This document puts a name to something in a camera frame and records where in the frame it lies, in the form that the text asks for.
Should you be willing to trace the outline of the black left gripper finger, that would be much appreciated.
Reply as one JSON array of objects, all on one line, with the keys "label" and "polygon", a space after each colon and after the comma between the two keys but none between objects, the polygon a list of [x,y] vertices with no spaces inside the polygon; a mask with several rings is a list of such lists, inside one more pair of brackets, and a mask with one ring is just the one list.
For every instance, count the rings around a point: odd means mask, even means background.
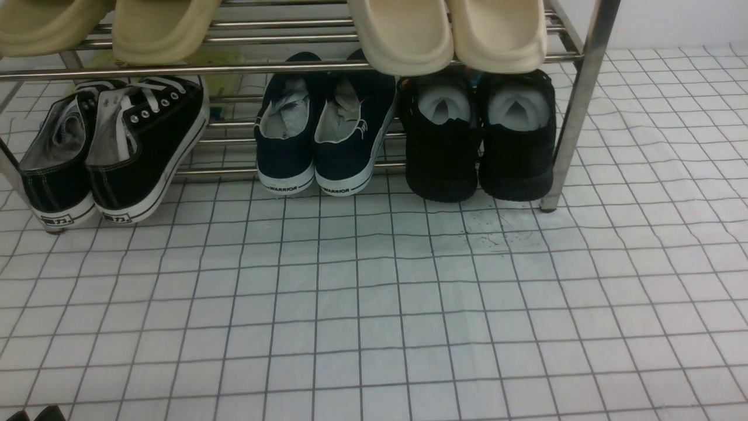
[{"label": "black left gripper finger", "polygon": [[6,421],[30,421],[30,418],[25,410],[19,410],[7,418]]}]

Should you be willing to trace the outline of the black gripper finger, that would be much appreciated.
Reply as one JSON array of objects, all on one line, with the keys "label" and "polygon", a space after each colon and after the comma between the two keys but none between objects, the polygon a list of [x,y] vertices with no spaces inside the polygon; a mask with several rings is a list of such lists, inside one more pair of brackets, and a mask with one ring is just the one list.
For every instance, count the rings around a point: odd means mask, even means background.
[{"label": "black gripper finger", "polygon": [[66,416],[58,405],[51,405],[41,410],[34,421],[66,421]]}]

